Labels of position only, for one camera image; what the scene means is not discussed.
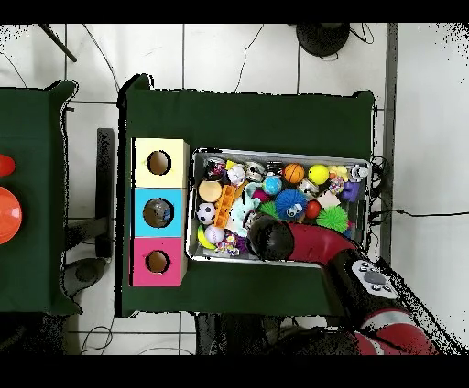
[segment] orange ball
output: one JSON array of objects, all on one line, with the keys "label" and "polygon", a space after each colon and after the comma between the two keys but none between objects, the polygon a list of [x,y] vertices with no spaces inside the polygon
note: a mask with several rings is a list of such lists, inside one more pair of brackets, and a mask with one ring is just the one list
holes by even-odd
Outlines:
[{"label": "orange ball", "polygon": [[321,205],[317,200],[310,200],[306,208],[306,217],[313,219],[318,217],[319,212],[321,211]]},{"label": "orange ball", "polygon": [[304,178],[304,168],[298,163],[291,163],[285,167],[283,176],[290,183],[298,183]]}]

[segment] red ball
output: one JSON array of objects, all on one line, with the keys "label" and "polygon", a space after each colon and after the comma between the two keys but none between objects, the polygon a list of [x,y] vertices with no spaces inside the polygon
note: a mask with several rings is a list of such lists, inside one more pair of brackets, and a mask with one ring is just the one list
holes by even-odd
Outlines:
[{"label": "red ball", "polygon": [[306,208],[306,217],[316,218],[318,217],[319,212],[321,211],[321,205],[317,200],[310,200],[308,202],[308,207]]}]

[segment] green tablecloth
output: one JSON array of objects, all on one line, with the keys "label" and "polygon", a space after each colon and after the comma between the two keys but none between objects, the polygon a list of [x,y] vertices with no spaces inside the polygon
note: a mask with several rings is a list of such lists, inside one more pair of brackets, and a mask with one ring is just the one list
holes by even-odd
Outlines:
[{"label": "green tablecloth", "polygon": [[124,227],[117,228],[116,313],[342,314],[318,268],[190,261],[180,287],[131,287],[127,156],[131,137],[163,137],[183,138],[191,150],[203,146],[369,159],[373,103],[370,91],[353,97],[151,91],[146,75],[130,80],[118,103],[117,223],[124,220]]},{"label": "green tablecloth", "polygon": [[0,88],[0,154],[16,161],[0,186],[23,211],[17,235],[0,244],[0,311],[79,311],[60,288],[66,166],[60,110],[74,88],[70,81],[44,91]]}]

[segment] metal stand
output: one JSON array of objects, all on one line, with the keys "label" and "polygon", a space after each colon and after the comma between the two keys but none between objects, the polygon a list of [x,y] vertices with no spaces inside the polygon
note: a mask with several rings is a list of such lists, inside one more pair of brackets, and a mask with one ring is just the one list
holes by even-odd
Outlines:
[{"label": "metal stand", "polygon": [[57,46],[59,46],[59,49],[61,49],[61,50],[65,53],[65,55],[66,55],[67,57],[69,57],[73,62],[76,62],[76,61],[77,61],[77,59],[75,58],[75,56],[74,56],[73,54],[71,54],[71,52],[65,47],[65,45],[64,45],[62,42],[60,42],[60,39],[55,36],[55,34],[54,34],[53,31],[49,28],[48,25],[39,24],[39,26],[42,28],[42,30],[43,30],[46,34],[48,34],[48,37],[51,38]]},{"label": "metal stand", "polygon": [[113,255],[114,153],[114,130],[99,128],[96,152],[95,218],[74,222],[65,229],[67,251],[79,243],[94,238],[98,259],[81,259],[65,266],[64,288],[69,296],[74,296],[84,288],[98,282],[104,272],[104,258]]}]

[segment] table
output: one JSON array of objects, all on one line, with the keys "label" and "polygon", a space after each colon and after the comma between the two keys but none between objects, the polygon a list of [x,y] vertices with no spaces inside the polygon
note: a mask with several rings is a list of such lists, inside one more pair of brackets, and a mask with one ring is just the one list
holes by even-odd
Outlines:
[{"label": "table", "polygon": [[223,94],[150,90],[137,74],[119,94],[115,314],[197,311],[341,316],[330,279],[319,268],[190,261],[180,287],[128,283],[130,139],[183,138],[191,147],[369,159],[373,93]]}]

